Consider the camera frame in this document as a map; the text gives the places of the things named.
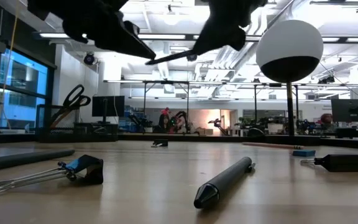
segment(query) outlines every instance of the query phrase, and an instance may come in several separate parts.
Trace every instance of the black and white ball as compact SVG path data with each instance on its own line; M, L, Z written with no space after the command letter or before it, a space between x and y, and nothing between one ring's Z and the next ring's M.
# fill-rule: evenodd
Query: black and white ball
M280 83L295 82L315 70L323 49L323 38L311 24L283 21L262 36L256 62L267 78Z

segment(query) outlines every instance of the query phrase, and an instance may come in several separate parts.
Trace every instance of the black foam tube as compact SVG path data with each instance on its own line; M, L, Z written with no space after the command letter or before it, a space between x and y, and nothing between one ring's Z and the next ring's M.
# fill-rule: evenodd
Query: black foam tube
M206 208L217 204L231 187L246 173L254 167L249 157L244 157L207 183L203 184L196 194L194 206Z
M74 150L61 150L61 151L48 151L48 152L31 152L24 154L17 154L11 156L0 157L0 169L8 167L14 167L24 164L30 164L33 162L46 161L50 159L56 159L64 156L70 156L74 154Z

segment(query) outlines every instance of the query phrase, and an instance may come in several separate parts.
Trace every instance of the desk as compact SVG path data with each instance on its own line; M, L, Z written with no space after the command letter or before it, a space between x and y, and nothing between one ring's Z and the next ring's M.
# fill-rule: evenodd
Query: desk
M74 123L75 134L117 134L118 124Z
M338 138L358 138L358 128L337 128Z

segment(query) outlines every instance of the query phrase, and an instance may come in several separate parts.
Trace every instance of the glass window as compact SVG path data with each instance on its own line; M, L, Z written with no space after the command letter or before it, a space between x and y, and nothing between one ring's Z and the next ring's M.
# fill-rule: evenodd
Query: glass window
M4 110L12 128L24 128L27 124L30 125L30 128L34 128L37 105L39 104L45 104L45 99L5 90ZM0 127L8 127L3 114L0 119Z
M0 83L4 83L9 50L1 55ZM12 52L6 84L34 93L46 94L48 68Z

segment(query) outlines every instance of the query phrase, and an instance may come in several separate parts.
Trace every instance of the person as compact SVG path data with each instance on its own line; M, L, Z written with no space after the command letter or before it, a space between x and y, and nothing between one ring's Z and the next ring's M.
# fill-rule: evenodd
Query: person
M159 132L160 133L169 133L171 130L169 123L169 116L167 114L161 114L160 120L158 122Z
M337 126L333 123L333 115L330 113L325 113L320 117L321 129L325 133L334 133Z

